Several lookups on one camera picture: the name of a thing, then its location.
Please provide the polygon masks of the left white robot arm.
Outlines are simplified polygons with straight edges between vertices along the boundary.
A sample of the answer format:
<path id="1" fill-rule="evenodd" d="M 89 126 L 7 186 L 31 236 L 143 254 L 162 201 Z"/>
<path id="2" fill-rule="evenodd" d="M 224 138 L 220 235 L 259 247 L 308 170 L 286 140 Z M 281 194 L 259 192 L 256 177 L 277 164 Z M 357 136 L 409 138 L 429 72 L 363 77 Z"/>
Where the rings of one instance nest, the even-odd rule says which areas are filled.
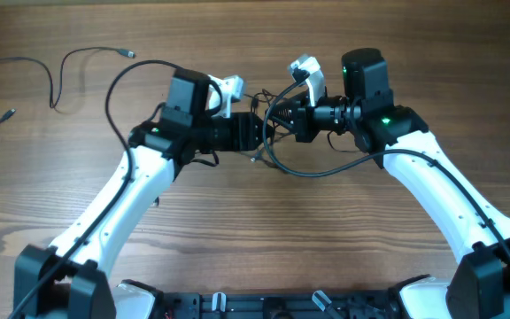
<path id="1" fill-rule="evenodd" d="M 270 126 L 254 113 L 234 113 L 244 80 L 175 70 L 166 102 L 121 140 L 116 171 L 85 212 L 47 248 L 27 246 L 15 263 L 13 318 L 148 317 L 151 292 L 109 276 L 121 248 L 149 207 L 182 168 L 205 154 L 252 151 Z"/>

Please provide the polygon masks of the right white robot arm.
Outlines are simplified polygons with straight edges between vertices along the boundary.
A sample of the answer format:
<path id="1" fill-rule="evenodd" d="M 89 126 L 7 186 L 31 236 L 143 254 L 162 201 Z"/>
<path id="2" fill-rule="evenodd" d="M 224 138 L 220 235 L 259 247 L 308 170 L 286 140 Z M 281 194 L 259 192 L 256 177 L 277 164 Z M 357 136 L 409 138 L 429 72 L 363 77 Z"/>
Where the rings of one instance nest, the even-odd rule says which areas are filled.
<path id="1" fill-rule="evenodd" d="M 510 318 L 510 218 L 495 208 L 452 164 L 428 124 L 397 105 L 388 66 L 374 48 L 341 58 L 344 94 L 330 96 L 316 58 L 289 67 L 301 88 L 281 92 L 266 120 L 302 143 L 321 131 L 353 136 L 363 160 L 401 182 L 446 239 L 457 262 L 454 276 L 418 276 L 387 292 L 393 318 Z"/>

